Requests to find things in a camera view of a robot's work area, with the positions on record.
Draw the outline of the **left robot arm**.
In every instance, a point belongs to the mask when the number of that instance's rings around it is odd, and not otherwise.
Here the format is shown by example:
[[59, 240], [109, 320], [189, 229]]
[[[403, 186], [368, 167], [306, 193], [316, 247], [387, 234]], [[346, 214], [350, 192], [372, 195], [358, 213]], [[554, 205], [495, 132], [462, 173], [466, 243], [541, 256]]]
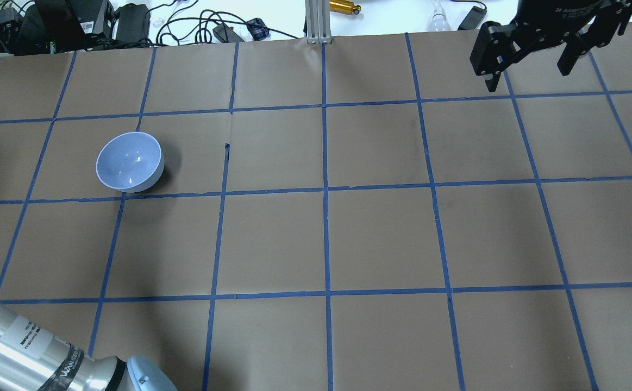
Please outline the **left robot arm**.
[[0, 390], [175, 390], [168, 376], [135, 355], [94, 359], [0, 304]]

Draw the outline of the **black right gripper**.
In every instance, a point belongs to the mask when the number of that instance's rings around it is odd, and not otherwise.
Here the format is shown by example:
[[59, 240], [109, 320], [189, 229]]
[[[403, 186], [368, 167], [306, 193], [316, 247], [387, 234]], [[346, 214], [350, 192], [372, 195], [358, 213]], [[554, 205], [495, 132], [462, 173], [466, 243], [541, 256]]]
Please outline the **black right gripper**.
[[496, 92], [510, 65], [564, 45], [557, 67], [566, 77], [592, 48], [623, 35], [631, 16], [632, 1], [519, 1], [509, 24], [487, 21], [480, 26], [470, 63], [475, 75], [484, 77], [487, 91]]

